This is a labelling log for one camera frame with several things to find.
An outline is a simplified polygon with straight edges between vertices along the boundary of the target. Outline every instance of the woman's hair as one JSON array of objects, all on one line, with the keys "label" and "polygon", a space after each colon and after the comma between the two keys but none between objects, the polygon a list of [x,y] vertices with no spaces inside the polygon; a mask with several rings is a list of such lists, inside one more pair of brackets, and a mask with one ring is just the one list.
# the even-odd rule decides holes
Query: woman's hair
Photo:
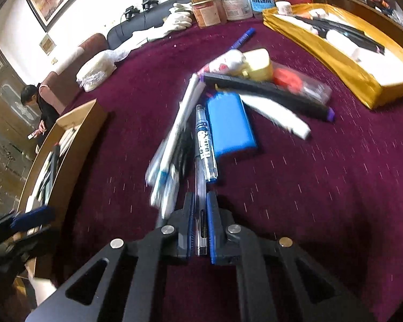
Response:
[{"label": "woman's hair", "polygon": [[31,98],[39,92],[39,89],[35,85],[25,86],[21,92],[21,104],[26,105]]}]

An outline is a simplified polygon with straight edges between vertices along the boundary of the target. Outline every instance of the blue lid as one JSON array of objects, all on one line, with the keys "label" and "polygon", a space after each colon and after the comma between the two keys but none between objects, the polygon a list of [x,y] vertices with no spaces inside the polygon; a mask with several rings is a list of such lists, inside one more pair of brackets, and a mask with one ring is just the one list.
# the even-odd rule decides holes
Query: blue lid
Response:
[{"label": "blue lid", "polygon": [[256,148],[242,100],[236,93],[218,93],[207,101],[215,157]]}]

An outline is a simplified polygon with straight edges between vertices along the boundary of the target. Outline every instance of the red item in bag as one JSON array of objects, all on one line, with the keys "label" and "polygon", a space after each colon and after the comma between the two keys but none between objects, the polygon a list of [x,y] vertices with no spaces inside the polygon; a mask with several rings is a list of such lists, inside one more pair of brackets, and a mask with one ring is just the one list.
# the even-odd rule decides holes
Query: red item in bag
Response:
[{"label": "red item in bag", "polygon": [[282,68],[273,71],[273,83],[295,94],[298,94],[303,87],[303,81],[298,75]]}]

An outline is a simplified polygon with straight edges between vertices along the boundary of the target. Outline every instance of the blue marker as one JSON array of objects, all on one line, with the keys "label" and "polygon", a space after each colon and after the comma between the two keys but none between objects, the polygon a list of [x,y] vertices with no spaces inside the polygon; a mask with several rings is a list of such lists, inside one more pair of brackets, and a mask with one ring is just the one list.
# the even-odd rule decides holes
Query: blue marker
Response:
[{"label": "blue marker", "polygon": [[215,182],[218,178],[217,162],[212,144],[211,129],[206,119],[204,108],[196,107],[196,135],[199,142],[201,165],[207,183]]},{"label": "blue marker", "polygon": [[239,49],[248,39],[255,33],[254,28],[250,28],[245,34],[243,34],[239,40],[237,40],[233,46],[231,46],[230,50],[237,50]]}]

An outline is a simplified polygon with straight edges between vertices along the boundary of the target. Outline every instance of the woman's hand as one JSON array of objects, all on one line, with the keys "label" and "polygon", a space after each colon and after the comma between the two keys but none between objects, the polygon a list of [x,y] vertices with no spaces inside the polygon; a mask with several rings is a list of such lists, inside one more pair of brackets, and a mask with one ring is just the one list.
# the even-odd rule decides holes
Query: woman's hand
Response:
[{"label": "woman's hand", "polygon": [[39,124],[39,131],[40,131],[41,133],[46,132],[46,126],[45,126],[45,123],[43,122],[43,120],[40,121],[40,124]]}]

